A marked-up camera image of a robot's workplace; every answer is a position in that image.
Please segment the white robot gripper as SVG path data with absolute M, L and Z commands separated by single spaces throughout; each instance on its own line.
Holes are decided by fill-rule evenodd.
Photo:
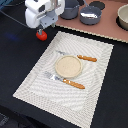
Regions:
M 43 29 L 55 25 L 58 16 L 64 12 L 65 0 L 25 0 L 25 19 L 30 28 Z

